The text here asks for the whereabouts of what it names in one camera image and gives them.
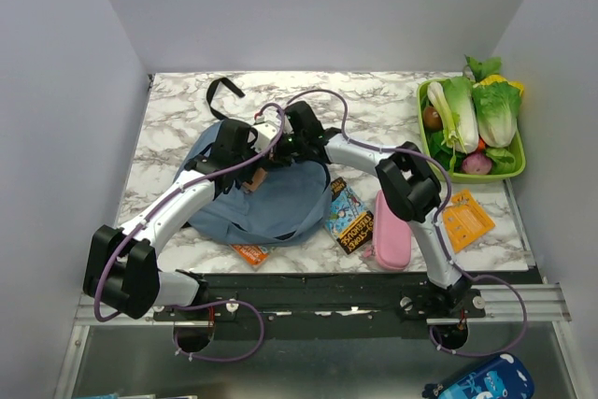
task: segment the carrot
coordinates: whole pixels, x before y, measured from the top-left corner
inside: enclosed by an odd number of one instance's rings
[[[476,151],[482,151],[484,149],[486,149],[486,142],[484,142],[484,139],[480,138],[477,142]]]

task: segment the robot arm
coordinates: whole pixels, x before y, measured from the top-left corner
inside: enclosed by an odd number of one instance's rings
[[[290,164],[293,160],[315,160],[350,166],[378,177],[389,208],[408,222],[418,241],[434,294],[441,298],[442,307],[455,306],[470,284],[449,263],[434,232],[433,215],[440,205],[440,183],[428,164],[413,154],[358,146],[335,128],[324,130],[306,102],[287,107],[285,113],[288,121],[283,123],[285,133],[269,158],[230,170],[266,148],[276,138],[278,129],[267,121],[249,126],[242,121],[225,120],[209,156],[199,154],[189,160],[174,184],[122,228],[100,228],[92,240],[85,293],[95,296],[107,259],[126,236],[134,233],[122,254],[127,256],[126,261],[119,260],[110,269],[101,301],[132,318],[140,318],[152,306],[203,304],[206,284],[201,277],[158,270],[157,256],[166,242],[201,207],[218,195],[239,188],[243,182],[251,182],[257,169],[270,164]],[[418,151],[409,142],[401,148]],[[216,172],[219,174],[213,179],[206,178]],[[452,256],[449,239],[444,227],[441,229]]]

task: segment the blue pencil case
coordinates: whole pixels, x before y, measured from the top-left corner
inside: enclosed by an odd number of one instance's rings
[[[421,397],[438,399],[531,399],[532,376],[523,363],[507,352],[473,366],[442,383],[426,385]]]

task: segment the basket of vegetables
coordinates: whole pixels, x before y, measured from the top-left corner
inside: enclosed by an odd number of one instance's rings
[[[453,182],[515,177],[525,168],[517,129],[523,85],[498,75],[500,58],[466,59],[474,79],[430,79],[418,88],[423,151],[448,170]]]

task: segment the gray floor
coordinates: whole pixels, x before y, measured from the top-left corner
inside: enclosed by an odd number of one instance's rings
[[[470,350],[495,349],[518,331],[515,324],[472,329]],[[118,392],[157,397],[197,394],[201,399],[419,398],[422,386],[468,363],[438,353],[428,341],[399,338],[276,341],[242,363],[190,363],[175,357],[162,328],[93,329],[75,396]],[[212,354],[229,355],[249,342],[214,342]],[[574,398],[552,326],[531,327],[512,351],[534,378],[535,398]]]

